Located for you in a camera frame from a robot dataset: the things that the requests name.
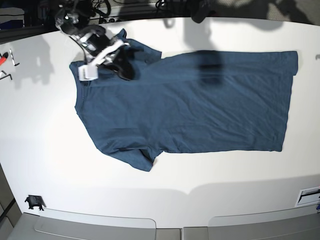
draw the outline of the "white table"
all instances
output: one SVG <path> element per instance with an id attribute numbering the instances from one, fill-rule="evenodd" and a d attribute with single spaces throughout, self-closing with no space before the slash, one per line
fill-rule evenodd
<path id="1" fill-rule="evenodd" d="M 105 25 L 113 34 L 162 57 L 194 50 L 298 51 L 282 152 L 229 151 L 169 154 L 143 172 L 99 152 L 76 114 L 69 64 L 81 50 L 52 32 L 0 46 L 9 59 L 0 70 L 0 163 L 22 212 L 40 195 L 50 209 L 147 218 L 157 228 L 207 226 L 214 216 L 290 209 L 299 190 L 320 184 L 320 27 L 257 19 L 173 18 Z"/>

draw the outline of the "gray floor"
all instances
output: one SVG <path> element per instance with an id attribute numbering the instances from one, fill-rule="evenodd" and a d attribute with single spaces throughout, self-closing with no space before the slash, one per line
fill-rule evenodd
<path id="1" fill-rule="evenodd" d="M 129 3 L 133 0 L 118 1 Z M 110 3 L 112 6 L 121 6 L 113 0 L 110 0 Z M 269 19 L 320 26 L 320 0 L 216 0 L 214 9 L 220 17 Z M 7 10 L 0 9 L 0 14 L 8 14 Z M 20 14 L 19 11 L 21 10 L 15 10 L 14 14 Z M 8 21 L 7 17 L 0 17 L 0 22 L 5 21 Z M 12 199 L 12 192 L 0 167 L 0 204 L 5 209 Z M 13 226 L 20 216 L 21 212 L 15 204 L 8 213 Z"/>

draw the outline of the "screwdriver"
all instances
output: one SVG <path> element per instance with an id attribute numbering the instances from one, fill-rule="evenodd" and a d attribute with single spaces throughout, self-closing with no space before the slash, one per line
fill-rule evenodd
<path id="1" fill-rule="evenodd" d="M 9 57 L 9 54 L 7 52 L 5 52 L 2 57 L 0 58 L 0 65 L 3 64 L 7 58 Z"/>

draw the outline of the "blue t-shirt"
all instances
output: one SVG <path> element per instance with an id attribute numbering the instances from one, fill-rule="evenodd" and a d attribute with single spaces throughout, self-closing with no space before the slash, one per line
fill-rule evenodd
<path id="1" fill-rule="evenodd" d="M 83 62 L 70 65 L 75 109 L 102 153 L 150 171 L 162 151 L 282 150 L 296 51 L 196 51 L 161 59 L 159 51 L 128 41 L 132 81 L 104 68 L 98 79 L 79 81 Z"/>

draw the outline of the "black cable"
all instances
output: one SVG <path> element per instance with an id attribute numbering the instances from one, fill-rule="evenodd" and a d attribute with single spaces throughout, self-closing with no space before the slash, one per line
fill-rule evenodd
<path id="1" fill-rule="evenodd" d="M 101 15 L 99 15 L 99 21 L 98 21 L 99 24 L 101 24 Z"/>
<path id="2" fill-rule="evenodd" d="M 157 16 L 158 16 L 158 13 L 159 13 L 159 8 L 158 8 L 158 6 L 157 6 L 157 3 L 158 3 L 159 1 L 161 2 L 162 0 L 158 0 L 158 1 L 155 3 L 155 8 L 156 8 L 155 17 L 157 17 Z"/>
<path id="3" fill-rule="evenodd" d="M 99 10 L 100 6 L 105 3 L 106 6 L 106 13 L 104 13 L 103 11 Z M 101 16 L 102 18 L 107 18 L 109 17 L 110 13 L 111 13 L 111 5 L 110 2 L 108 0 L 99 0 L 98 2 L 95 3 L 95 5 L 93 6 L 93 11 L 98 14 L 99 16 Z"/>
<path id="4" fill-rule="evenodd" d="M 98 19 L 107 19 L 107 18 L 109 18 L 109 17 L 103 17 L 103 16 L 101 16 L 101 17 L 97 17 L 97 18 L 90 18 L 90 21 L 91 20 L 98 20 Z M 117 20 L 119 20 L 119 21 L 121 21 L 121 22 L 125 22 L 125 21 L 128 21 L 128 20 L 124 20 L 124 19 L 121 19 L 121 18 L 118 18 L 118 16 L 115 16 L 115 17 L 111 17 L 111 18 L 114 18 L 114 19 L 116 19 L 116 21 L 115 22 L 118 22 Z"/>
<path id="5" fill-rule="evenodd" d="M 11 15 L 11 14 L 0 14 L 0 17 L 2 16 L 11 16 L 11 17 L 17 17 L 17 16 L 24 16 L 24 14 L 18 14 L 18 15 Z"/>
<path id="6" fill-rule="evenodd" d="M 70 38 L 72 41 L 74 41 L 78 46 L 80 46 L 79 43 L 78 43 L 76 40 L 74 40 L 71 36 L 69 36 L 69 38 Z M 84 54 L 84 63 L 85 63 L 85 64 L 88 64 L 88 59 L 87 59 L 86 51 L 84 50 L 84 48 L 83 48 L 82 46 L 80 46 L 80 48 L 81 48 L 81 50 L 83 51 L 83 54 Z"/>
<path id="7" fill-rule="evenodd" d="M 144 2 L 142 1 L 133 1 L 133 2 L 119 2 L 119 1 L 116 1 L 116 0 L 112 0 L 114 1 L 115 3 L 117 4 L 123 4 L 123 5 L 128 5 L 128 4 L 143 4 Z"/>

